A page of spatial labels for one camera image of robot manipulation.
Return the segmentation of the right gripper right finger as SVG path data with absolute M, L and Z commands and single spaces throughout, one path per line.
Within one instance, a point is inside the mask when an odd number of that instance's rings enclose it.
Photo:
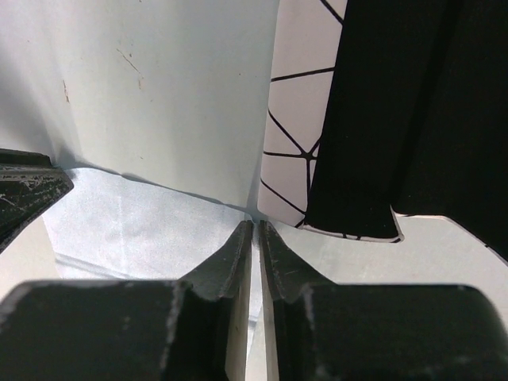
M 258 228 L 270 380 L 504 380 L 507 332 L 455 284 L 337 284 Z

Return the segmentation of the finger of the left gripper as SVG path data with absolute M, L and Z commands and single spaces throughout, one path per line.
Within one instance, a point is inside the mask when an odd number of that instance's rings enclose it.
M 1 250 L 74 188 L 69 176 L 36 152 L 1 150 Z

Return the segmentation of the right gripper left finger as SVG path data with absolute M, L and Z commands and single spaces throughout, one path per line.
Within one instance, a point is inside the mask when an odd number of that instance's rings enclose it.
M 253 224 L 177 280 L 40 280 L 1 304 L 4 380 L 242 380 Z

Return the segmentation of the white geometric glasses case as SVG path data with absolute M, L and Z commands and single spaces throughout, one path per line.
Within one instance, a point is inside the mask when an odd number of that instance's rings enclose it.
M 355 241 L 444 217 L 506 258 L 506 2 L 280 2 L 257 206 Z

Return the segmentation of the blue cleaning cloth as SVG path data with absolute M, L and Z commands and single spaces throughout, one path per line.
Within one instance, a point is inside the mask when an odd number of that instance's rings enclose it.
M 177 279 L 216 252 L 242 210 L 89 167 L 43 220 L 64 279 Z

